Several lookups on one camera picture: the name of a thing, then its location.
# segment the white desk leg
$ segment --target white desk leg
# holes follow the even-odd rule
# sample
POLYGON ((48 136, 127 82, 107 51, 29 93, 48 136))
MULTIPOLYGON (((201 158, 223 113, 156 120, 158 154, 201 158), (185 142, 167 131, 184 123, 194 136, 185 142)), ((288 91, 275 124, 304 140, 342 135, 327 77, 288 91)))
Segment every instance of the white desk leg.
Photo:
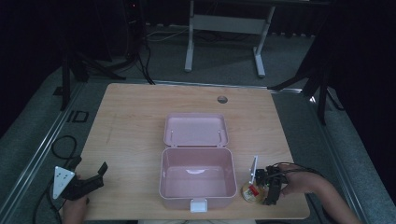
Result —
POLYGON ((259 77, 265 77, 264 65, 262 64, 262 46, 264 45, 265 37, 267 37, 270 28, 271 19, 274 15, 275 7, 270 8, 265 24, 262 27, 262 38, 258 47, 253 48, 254 59, 256 61, 257 74, 259 77))
POLYGON ((194 53, 194 1, 190 1, 190 25, 189 25, 189 45, 187 46, 186 63, 184 65, 184 71, 190 72, 192 70, 192 56, 194 53))

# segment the wooden table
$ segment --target wooden table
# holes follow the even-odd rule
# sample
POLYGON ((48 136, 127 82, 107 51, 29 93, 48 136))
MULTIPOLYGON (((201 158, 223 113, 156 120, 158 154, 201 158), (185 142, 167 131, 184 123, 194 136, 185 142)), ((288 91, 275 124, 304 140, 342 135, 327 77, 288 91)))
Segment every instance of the wooden table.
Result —
POLYGON ((237 187, 249 180, 253 156, 258 168, 292 161, 268 90, 203 86, 110 84, 82 152, 77 172, 93 176, 104 161, 105 186, 90 194, 87 219, 270 219, 305 218, 303 194, 277 205, 247 203, 238 193, 224 209, 207 213, 171 210, 159 193, 166 116, 172 112, 221 113, 227 124, 237 187), (228 99, 218 102, 219 96, 228 99))

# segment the forearm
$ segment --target forearm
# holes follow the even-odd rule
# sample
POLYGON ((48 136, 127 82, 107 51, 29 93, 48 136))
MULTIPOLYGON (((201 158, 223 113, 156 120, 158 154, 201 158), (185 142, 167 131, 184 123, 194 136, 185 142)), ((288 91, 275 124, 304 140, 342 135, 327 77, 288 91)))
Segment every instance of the forearm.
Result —
POLYGON ((320 199, 323 208, 337 223, 361 223, 335 187, 327 180, 320 181, 314 192, 320 199))

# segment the human hand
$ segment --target human hand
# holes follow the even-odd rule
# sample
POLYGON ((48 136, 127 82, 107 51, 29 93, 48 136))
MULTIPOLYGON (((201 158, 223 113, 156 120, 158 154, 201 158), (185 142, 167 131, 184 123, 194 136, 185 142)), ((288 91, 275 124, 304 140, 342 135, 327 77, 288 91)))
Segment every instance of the human hand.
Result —
MULTIPOLYGON (((281 171, 301 169, 295 164, 279 164, 278 167, 281 171)), ((291 193, 316 193, 321 185, 329 184, 322 176, 310 172, 290 172, 286 173, 286 178, 289 184, 281 190, 281 197, 291 193)))
POLYGON ((85 219, 88 209, 88 196, 84 195, 75 201, 66 200, 64 202, 64 222, 63 224, 81 224, 85 219))

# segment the white triangular device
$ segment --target white triangular device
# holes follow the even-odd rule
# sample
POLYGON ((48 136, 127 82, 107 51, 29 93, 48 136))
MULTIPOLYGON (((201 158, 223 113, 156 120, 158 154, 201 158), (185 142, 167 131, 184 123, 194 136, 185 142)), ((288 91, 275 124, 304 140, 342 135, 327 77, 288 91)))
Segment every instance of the white triangular device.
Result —
POLYGON ((254 156, 254 161, 253 164, 251 164, 250 168, 250 177, 251 179, 248 181, 249 184, 253 184, 254 182, 254 177, 256 174, 256 167, 257 167, 257 160, 259 159, 259 156, 254 156))
POLYGON ((52 198, 57 199, 75 176, 74 172, 55 166, 52 198))

